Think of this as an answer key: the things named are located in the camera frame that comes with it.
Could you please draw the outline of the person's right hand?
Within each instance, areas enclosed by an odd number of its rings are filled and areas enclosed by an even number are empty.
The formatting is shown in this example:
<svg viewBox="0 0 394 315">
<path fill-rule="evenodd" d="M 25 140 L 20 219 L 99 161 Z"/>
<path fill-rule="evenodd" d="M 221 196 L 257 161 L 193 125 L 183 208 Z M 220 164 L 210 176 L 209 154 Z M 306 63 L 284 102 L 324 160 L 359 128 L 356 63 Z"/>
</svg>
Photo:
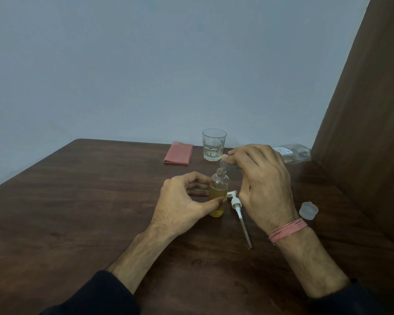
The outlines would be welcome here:
<svg viewBox="0 0 394 315">
<path fill-rule="evenodd" d="M 265 144 L 234 148 L 222 159 L 237 164 L 251 182 L 251 206 L 245 209 L 268 235 L 299 218 L 294 206 L 291 179 L 281 155 Z"/>
</svg>

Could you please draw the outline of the person's left hand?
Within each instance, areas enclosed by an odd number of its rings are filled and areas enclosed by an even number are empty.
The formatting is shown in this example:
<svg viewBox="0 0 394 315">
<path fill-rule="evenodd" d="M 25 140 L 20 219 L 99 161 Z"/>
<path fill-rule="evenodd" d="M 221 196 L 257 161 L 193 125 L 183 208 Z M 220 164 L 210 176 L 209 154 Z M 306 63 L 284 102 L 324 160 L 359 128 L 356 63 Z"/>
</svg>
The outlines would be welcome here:
<svg viewBox="0 0 394 315">
<path fill-rule="evenodd" d="M 187 232 L 203 218 L 197 217 L 197 201 L 192 197 L 209 195 L 209 189 L 187 190 L 188 184 L 212 181 L 212 178 L 196 171 L 165 180 L 150 225 L 170 229 L 178 236 Z"/>
</svg>

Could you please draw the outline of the small glass bottle yellow oil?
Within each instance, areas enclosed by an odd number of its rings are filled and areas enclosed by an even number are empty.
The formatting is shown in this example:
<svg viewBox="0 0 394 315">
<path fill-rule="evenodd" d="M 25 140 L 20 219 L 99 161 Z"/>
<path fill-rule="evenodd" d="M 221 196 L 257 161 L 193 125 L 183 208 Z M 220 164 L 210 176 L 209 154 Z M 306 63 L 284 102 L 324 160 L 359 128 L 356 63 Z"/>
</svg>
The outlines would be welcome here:
<svg viewBox="0 0 394 315">
<path fill-rule="evenodd" d="M 229 188 L 230 179 L 226 174 L 226 170 L 218 168 L 216 173 L 212 176 L 212 182 L 209 187 L 208 199 L 212 200 L 217 197 L 226 198 Z"/>
</svg>

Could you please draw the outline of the clear labelled plastic bottle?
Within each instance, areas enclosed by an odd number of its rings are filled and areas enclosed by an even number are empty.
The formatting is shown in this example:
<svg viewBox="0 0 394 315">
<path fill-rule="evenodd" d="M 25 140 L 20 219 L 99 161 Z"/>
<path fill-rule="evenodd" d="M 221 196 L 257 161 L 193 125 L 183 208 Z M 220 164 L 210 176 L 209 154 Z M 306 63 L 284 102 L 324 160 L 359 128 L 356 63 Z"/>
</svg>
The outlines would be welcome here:
<svg viewBox="0 0 394 315">
<path fill-rule="evenodd" d="M 301 144 L 285 144 L 274 147 L 273 150 L 280 153 L 285 164 L 298 164 L 311 161 L 311 149 Z M 237 164 L 228 164 L 223 159 L 220 161 L 220 168 L 224 172 L 240 170 Z"/>
</svg>

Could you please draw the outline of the person's left forearm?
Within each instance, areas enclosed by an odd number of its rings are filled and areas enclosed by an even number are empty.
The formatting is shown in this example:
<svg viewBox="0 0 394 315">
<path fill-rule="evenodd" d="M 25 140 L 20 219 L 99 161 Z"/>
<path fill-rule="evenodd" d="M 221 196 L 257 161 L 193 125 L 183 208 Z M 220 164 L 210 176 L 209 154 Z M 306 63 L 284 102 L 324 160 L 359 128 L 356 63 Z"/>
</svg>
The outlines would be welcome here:
<svg viewBox="0 0 394 315">
<path fill-rule="evenodd" d="M 172 230 L 149 225 L 107 268 L 132 294 L 164 249 L 178 236 Z"/>
</svg>

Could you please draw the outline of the person's right forearm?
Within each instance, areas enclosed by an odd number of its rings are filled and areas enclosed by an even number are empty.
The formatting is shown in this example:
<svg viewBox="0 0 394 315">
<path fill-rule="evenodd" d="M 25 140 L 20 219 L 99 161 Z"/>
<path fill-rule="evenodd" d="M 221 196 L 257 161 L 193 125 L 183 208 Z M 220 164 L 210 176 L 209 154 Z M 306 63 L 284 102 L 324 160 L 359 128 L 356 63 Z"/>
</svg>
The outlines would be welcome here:
<svg viewBox="0 0 394 315">
<path fill-rule="evenodd" d="M 351 284 L 310 227 L 278 240 L 276 245 L 309 298 L 319 299 Z"/>
</svg>

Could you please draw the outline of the white pump sprayer with tube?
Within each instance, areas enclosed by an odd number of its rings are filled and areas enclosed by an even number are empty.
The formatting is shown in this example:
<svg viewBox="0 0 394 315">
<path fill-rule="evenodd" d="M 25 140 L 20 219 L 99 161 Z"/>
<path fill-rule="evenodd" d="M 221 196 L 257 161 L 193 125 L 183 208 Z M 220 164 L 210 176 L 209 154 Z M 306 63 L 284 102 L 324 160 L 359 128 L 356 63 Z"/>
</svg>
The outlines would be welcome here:
<svg viewBox="0 0 394 315">
<path fill-rule="evenodd" d="M 228 192 L 226 194 L 226 198 L 231 201 L 231 206 L 236 211 L 236 213 L 238 215 L 239 221 L 242 226 L 243 233 L 244 233 L 246 241 L 247 241 L 248 249 L 252 249 L 252 243 L 249 238 L 247 228 L 245 226 L 245 223 L 244 223 L 243 217 L 242 217 L 242 202 L 240 201 L 240 199 L 237 196 L 237 191 Z"/>
</svg>

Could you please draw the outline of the pink folded cloth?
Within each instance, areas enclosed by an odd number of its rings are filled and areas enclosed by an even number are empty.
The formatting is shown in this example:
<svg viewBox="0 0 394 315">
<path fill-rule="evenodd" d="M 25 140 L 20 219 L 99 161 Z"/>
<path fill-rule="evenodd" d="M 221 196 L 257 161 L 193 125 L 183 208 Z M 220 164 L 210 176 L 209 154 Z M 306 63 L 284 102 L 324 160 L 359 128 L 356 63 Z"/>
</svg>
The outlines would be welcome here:
<svg viewBox="0 0 394 315">
<path fill-rule="evenodd" d="M 194 146 L 181 142 L 173 142 L 164 158 L 164 163 L 189 165 Z"/>
</svg>

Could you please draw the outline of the clear glass tumbler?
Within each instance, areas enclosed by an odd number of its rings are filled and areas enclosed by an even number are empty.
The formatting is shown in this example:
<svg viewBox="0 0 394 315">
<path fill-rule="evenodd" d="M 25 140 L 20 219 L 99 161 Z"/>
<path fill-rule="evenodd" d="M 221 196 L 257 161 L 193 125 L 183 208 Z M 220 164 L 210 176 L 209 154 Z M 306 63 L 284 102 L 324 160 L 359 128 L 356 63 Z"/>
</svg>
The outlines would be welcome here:
<svg viewBox="0 0 394 315">
<path fill-rule="evenodd" d="M 227 133 L 217 128 L 202 131 L 203 157 L 207 161 L 219 161 L 223 154 Z"/>
</svg>

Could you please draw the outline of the pink thread wristband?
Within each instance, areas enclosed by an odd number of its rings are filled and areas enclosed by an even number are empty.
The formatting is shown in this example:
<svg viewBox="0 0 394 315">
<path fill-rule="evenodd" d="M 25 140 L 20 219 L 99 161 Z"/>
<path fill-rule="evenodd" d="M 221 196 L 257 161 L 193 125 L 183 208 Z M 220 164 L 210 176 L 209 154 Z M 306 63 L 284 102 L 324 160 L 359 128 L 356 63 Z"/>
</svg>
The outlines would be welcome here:
<svg viewBox="0 0 394 315">
<path fill-rule="evenodd" d="M 292 235 L 307 226 L 308 226 L 307 223 L 302 218 L 298 218 L 292 222 L 289 222 L 286 225 L 283 225 L 283 226 L 273 230 L 268 235 L 268 237 L 269 237 L 270 242 L 275 245 L 279 240 L 281 240 L 289 235 Z"/>
</svg>

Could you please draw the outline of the clear plastic bottle cap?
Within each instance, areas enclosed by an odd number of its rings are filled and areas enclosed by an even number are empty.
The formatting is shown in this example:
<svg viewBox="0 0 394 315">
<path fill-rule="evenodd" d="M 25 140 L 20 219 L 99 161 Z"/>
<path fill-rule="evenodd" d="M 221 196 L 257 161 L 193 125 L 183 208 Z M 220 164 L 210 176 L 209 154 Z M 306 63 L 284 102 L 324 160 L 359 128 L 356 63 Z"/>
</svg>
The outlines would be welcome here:
<svg viewBox="0 0 394 315">
<path fill-rule="evenodd" d="M 316 215 L 318 214 L 319 209 L 310 201 L 305 201 L 301 204 L 299 209 L 299 215 L 301 218 L 311 221 L 314 220 Z"/>
</svg>

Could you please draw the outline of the brown wooden panel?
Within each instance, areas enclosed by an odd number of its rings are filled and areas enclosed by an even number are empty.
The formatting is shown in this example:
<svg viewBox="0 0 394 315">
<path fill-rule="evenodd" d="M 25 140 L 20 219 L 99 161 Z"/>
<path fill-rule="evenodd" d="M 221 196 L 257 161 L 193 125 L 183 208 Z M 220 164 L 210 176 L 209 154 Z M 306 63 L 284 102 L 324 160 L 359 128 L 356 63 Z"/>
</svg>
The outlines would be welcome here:
<svg viewBox="0 0 394 315">
<path fill-rule="evenodd" d="M 394 0 L 370 0 L 312 152 L 394 244 Z"/>
</svg>

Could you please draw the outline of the dark left sleeve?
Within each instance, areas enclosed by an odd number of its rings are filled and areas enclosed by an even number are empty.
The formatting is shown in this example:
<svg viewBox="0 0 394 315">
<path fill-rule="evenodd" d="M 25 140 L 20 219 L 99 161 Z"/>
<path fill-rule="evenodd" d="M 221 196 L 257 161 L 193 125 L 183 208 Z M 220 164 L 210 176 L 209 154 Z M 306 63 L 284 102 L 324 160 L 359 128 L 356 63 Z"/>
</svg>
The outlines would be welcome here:
<svg viewBox="0 0 394 315">
<path fill-rule="evenodd" d="M 100 270 L 65 302 L 39 315 L 140 315 L 134 295 L 115 275 Z"/>
</svg>

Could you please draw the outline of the dark sleeve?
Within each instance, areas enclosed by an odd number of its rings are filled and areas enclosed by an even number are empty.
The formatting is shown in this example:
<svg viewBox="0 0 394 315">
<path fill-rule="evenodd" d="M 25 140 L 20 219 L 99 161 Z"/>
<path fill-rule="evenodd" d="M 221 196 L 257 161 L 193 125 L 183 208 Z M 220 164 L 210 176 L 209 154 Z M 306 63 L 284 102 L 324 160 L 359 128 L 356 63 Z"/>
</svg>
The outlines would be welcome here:
<svg viewBox="0 0 394 315">
<path fill-rule="evenodd" d="M 321 298 L 309 299 L 313 315 L 394 315 L 381 299 L 360 281 Z"/>
<path fill-rule="evenodd" d="M 65 302 L 39 315 L 140 315 L 134 295 L 115 275 L 100 270 Z"/>
</svg>

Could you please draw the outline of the dark right sleeve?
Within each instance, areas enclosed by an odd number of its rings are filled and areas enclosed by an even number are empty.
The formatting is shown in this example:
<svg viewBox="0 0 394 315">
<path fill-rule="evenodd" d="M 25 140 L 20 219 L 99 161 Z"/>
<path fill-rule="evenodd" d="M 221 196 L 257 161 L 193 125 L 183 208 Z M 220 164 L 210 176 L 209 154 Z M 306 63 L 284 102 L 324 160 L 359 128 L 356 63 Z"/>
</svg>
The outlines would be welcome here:
<svg viewBox="0 0 394 315">
<path fill-rule="evenodd" d="M 394 315 L 381 299 L 360 281 L 321 298 L 309 299 L 313 315 Z"/>
</svg>

